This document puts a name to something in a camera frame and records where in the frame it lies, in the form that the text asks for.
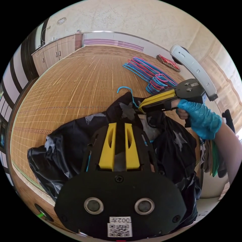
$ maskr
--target white handle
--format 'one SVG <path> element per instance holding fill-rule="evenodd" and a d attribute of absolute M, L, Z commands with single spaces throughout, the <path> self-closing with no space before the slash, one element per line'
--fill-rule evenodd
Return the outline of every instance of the white handle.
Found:
<path fill-rule="evenodd" d="M 205 72 L 203 67 L 181 46 L 174 45 L 170 50 L 171 56 L 177 59 L 185 66 L 191 74 L 197 79 L 198 83 L 205 90 L 210 101 L 214 101 L 217 96 L 217 90 L 212 83 L 210 77 Z"/>

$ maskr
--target printed label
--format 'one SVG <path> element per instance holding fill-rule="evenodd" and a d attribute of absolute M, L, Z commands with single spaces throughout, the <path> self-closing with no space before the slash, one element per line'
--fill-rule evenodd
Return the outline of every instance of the printed label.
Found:
<path fill-rule="evenodd" d="M 131 223 L 131 217 L 109 217 L 110 223 Z"/>
<path fill-rule="evenodd" d="M 191 86 L 198 86 L 198 85 L 199 85 L 198 82 L 191 84 Z"/>
<path fill-rule="evenodd" d="M 131 217 L 109 217 L 108 237 L 132 237 Z"/>

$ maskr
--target human arm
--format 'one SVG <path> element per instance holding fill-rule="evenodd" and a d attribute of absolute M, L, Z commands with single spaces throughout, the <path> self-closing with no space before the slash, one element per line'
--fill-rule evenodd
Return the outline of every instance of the human arm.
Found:
<path fill-rule="evenodd" d="M 190 116 L 192 129 L 203 139 L 212 139 L 224 158 L 230 184 L 233 182 L 241 161 L 242 144 L 222 119 L 205 105 L 175 100 L 172 107 L 178 107 L 181 119 Z"/>

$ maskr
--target pile of hangers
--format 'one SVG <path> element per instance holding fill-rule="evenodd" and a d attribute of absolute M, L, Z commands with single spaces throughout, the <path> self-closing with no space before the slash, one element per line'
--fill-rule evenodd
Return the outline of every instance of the pile of hangers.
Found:
<path fill-rule="evenodd" d="M 131 60 L 128 60 L 123 67 L 145 80 L 148 83 L 146 91 L 150 94 L 155 94 L 164 89 L 178 85 L 178 83 L 166 73 L 138 57 L 133 57 Z"/>

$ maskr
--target wall clock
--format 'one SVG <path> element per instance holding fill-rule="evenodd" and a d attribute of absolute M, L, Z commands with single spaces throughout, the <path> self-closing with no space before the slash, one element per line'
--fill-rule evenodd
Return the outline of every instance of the wall clock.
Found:
<path fill-rule="evenodd" d="M 61 25 L 61 24 L 63 24 L 65 21 L 66 21 L 66 17 L 61 18 L 61 19 L 59 19 L 59 20 L 57 21 L 57 25 Z"/>

